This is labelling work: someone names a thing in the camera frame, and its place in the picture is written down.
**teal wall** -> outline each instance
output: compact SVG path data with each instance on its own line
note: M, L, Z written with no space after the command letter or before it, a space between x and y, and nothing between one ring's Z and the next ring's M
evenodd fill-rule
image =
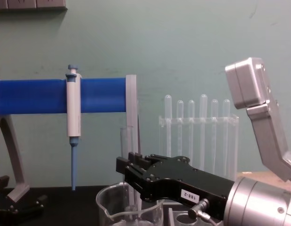
M265 61L291 147L291 0L67 0L67 12L0 14L0 78L84 78L137 74L143 153L158 150L163 97L198 103L205 93L231 99L224 66ZM239 170L264 170L245 110ZM69 186L65 115L13 116L32 186ZM111 184L124 113L84 114L78 185ZM12 174L0 137L0 175Z

